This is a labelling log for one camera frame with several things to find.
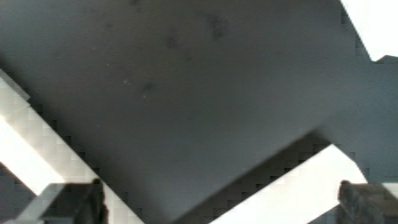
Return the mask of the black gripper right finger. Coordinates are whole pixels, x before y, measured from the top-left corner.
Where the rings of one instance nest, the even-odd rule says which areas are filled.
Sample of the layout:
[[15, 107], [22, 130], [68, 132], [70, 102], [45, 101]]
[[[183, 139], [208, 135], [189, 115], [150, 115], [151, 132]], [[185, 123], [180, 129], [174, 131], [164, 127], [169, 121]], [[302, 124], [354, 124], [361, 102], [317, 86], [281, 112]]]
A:
[[338, 224], [398, 224], [398, 183], [341, 182]]

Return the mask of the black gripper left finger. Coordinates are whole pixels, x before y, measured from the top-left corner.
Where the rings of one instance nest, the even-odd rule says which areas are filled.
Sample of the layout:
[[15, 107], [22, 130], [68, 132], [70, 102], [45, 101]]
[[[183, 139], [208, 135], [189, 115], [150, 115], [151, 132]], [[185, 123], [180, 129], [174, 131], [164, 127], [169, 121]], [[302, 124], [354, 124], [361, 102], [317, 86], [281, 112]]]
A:
[[45, 224], [109, 224], [103, 184], [98, 179], [89, 183], [52, 184], [48, 206], [41, 214]]

